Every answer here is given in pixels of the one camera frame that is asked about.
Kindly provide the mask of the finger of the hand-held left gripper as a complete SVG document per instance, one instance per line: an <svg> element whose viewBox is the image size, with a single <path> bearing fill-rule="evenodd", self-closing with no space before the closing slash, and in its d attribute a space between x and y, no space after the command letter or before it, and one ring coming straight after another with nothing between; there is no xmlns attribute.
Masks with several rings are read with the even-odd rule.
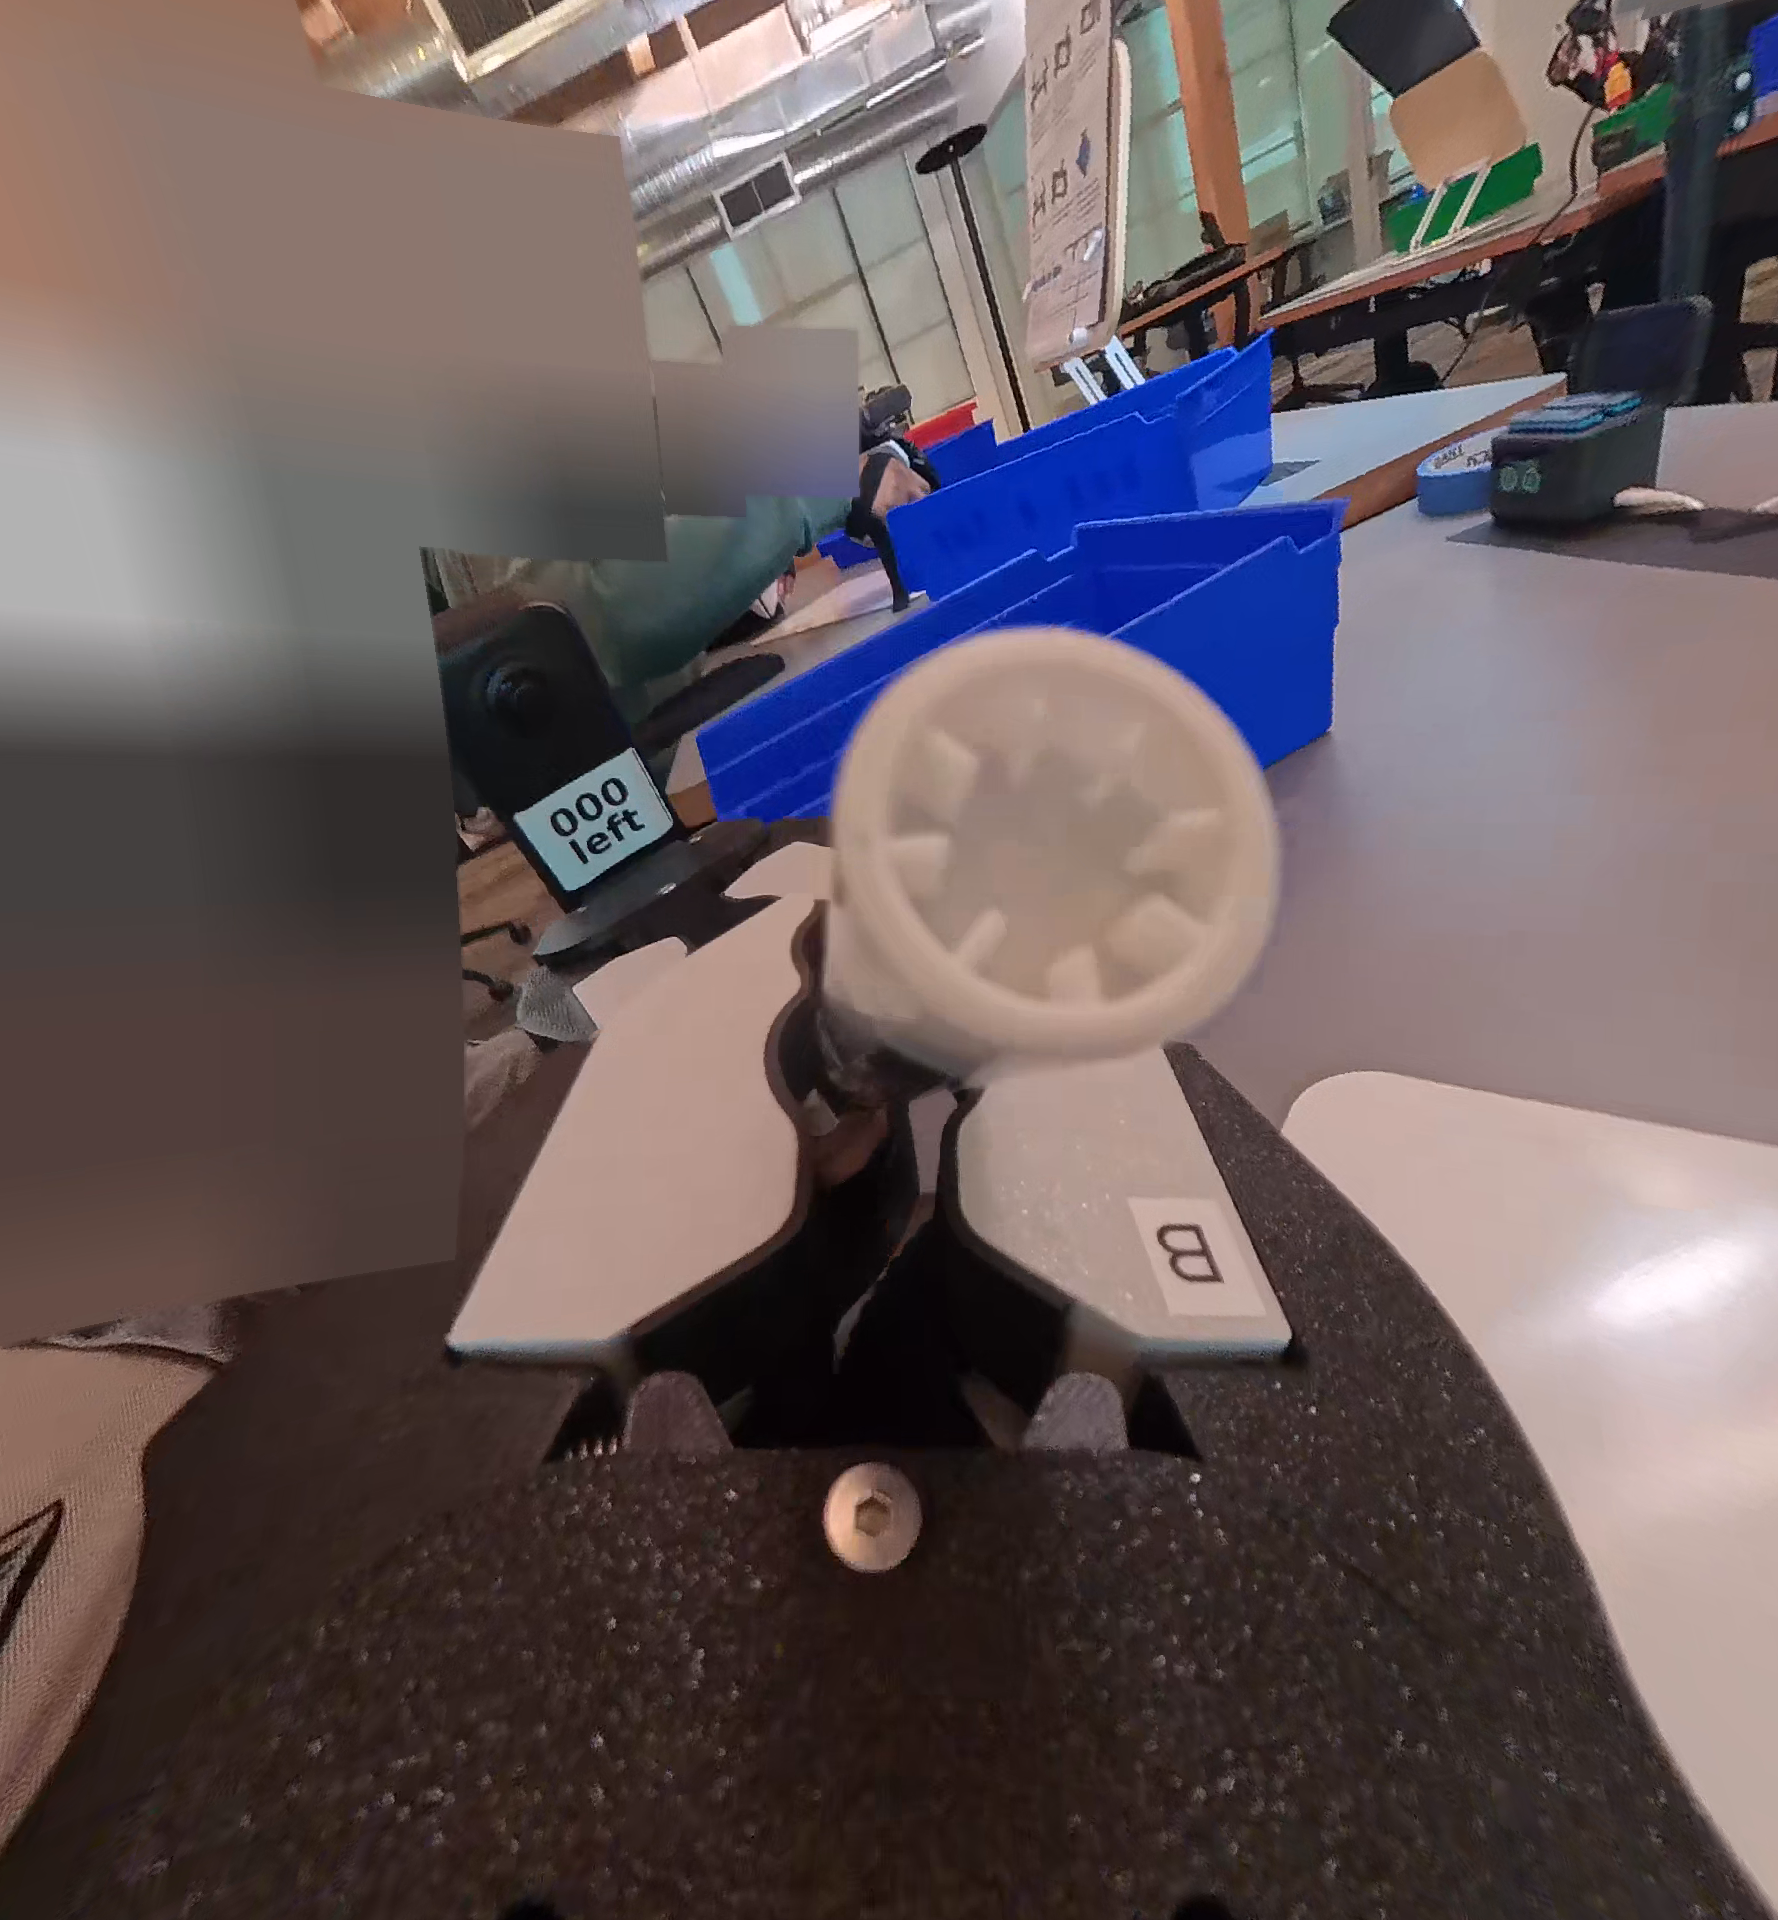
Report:
<svg viewBox="0 0 1778 1920"><path fill-rule="evenodd" d="M595 1040L649 988L691 956L683 938L660 938L618 954L575 981L578 1031Z"/></svg>
<svg viewBox="0 0 1778 1920"><path fill-rule="evenodd" d="M833 849L801 838L771 845L724 885L724 900L831 900L833 883Z"/></svg>

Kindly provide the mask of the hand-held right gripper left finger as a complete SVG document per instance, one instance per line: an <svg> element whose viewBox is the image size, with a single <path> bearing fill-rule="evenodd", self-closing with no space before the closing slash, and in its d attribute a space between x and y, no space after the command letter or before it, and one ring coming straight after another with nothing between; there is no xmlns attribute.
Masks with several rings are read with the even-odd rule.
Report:
<svg viewBox="0 0 1778 1920"><path fill-rule="evenodd" d="M694 1366L709 1301L807 1219L778 1038L823 900L762 908L590 1040L445 1344L469 1361Z"/></svg>

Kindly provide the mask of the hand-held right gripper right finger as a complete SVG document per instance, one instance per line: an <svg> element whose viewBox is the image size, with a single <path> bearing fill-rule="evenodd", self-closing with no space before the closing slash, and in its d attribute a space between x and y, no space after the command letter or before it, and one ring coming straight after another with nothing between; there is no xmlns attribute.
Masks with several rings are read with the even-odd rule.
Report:
<svg viewBox="0 0 1778 1920"><path fill-rule="evenodd" d="M1004 1363L1281 1361L1293 1344L1183 1078L1185 1048L998 1078L961 1115L946 1212L1020 1322Z"/></svg>

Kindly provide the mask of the white plastic wheel part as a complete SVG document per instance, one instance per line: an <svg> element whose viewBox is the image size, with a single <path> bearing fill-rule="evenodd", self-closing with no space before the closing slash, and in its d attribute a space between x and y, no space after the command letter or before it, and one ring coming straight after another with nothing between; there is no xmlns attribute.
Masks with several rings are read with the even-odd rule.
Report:
<svg viewBox="0 0 1778 1920"><path fill-rule="evenodd" d="M952 639L862 711L828 810L828 1071L987 1084L1220 1014L1277 928L1282 834L1239 723L1114 636Z"/></svg>

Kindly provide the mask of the small white whiteboard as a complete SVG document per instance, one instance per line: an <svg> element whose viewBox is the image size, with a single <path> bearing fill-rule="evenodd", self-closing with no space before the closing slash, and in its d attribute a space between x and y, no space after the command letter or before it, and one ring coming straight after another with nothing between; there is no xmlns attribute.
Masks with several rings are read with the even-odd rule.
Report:
<svg viewBox="0 0 1778 1920"><path fill-rule="evenodd" d="M1500 1385L1778 1914L1778 1146L1379 1069L1308 1087L1284 1136Z"/></svg>

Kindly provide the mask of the black floor lamp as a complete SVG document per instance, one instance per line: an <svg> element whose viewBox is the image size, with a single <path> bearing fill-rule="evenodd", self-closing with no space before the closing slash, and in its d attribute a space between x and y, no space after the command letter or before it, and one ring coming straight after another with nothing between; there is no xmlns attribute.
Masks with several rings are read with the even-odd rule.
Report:
<svg viewBox="0 0 1778 1920"><path fill-rule="evenodd" d="M989 137L989 126L984 121L965 123L951 134L943 136L935 146L930 146L920 163L918 172L928 178L946 176L951 190L955 194L959 223L968 241L975 281L980 291L982 305L987 307L987 320L990 337L994 340L1001 371L1004 378L1006 393L1011 400L1011 417L1014 421L1014 436L1022 436L1033 428L1030 407L1027 387L1019 369L1016 353L1011 344L1011 335L1004 324L1004 313L998 297L997 277L992 274L990 255L984 245L982 229L978 223L976 208L968 188L967 162L978 153Z"/></svg>

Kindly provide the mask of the person's beige printed shirt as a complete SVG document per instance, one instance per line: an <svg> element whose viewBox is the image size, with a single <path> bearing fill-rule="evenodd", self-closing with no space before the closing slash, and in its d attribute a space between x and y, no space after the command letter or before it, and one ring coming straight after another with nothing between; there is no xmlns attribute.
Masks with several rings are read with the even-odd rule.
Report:
<svg viewBox="0 0 1778 1920"><path fill-rule="evenodd" d="M0 1854L121 1639L154 1439L231 1363L227 1304L0 1347Z"/></svg>

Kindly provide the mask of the poster sign stand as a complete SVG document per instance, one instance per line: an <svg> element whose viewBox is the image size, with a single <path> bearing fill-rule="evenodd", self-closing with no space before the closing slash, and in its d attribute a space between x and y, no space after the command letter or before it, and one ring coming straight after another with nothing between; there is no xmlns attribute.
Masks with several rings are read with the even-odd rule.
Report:
<svg viewBox="0 0 1778 1920"><path fill-rule="evenodd" d="M1128 157L1134 71L1110 2L1022 6L1022 335L1039 371L1058 371L1087 406L1138 371L1119 340L1126 295Z"/></svg>

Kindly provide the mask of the blue tape roll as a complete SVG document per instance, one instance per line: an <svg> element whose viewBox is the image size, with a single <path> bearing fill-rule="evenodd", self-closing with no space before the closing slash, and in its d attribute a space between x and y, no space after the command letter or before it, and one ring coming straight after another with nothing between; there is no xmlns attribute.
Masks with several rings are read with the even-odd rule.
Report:
<svg viewBox="0 0 1778 1920"><path fill-rule="evenodd" d="M1487 516L1492 495L1492 448L1487 429L1430 449L1414 468L1414 503L1423 516Z"/></svg>

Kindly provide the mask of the dark battery charger case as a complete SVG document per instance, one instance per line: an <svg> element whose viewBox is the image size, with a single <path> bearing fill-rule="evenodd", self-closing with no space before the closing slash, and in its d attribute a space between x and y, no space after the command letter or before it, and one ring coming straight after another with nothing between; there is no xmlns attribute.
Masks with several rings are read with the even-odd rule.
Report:
<svg viewBox="0 0 1778 1920"><path fill-rule="evenodd" d="M1509 419L1489 449L1489 511L1500 525L1575 530L1656 483L1670 409L1697 392L1715 327L1706 295L1597 313L1567 392Z"/></svg>

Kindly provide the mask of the green plastic bin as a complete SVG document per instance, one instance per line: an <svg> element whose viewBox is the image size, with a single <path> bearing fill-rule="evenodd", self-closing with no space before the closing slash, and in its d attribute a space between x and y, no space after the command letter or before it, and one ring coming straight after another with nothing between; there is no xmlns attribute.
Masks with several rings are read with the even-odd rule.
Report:
<svg viewBox="0 0 1778 1920"><path fill-rule="evenodd" d="M1404 197L1385 206L1389 252L1425 252L1500 219L1533 197L1543 174L1543 147L1528 141L1445 186L1414 182Z"/></svg>

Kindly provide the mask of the wooden sign stand back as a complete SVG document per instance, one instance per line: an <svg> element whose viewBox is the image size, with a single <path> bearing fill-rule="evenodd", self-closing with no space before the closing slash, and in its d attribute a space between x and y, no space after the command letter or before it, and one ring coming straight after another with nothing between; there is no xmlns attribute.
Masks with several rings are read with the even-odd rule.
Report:
<svg viewBox="0 0 1778 1920"><path fill-rule="evenodd" d="M1375 162L1375 88L1387 95L1390 134L1428 195L1409 252L1428 244L1434 210L1454 179L1474 178L1470 194L1479 194L1500 162L1526 147L1526 115L1467 3L1349 2L1327 31L1356 69L1343 123L1356 259L1369 265L1393 252Z"/></svg>

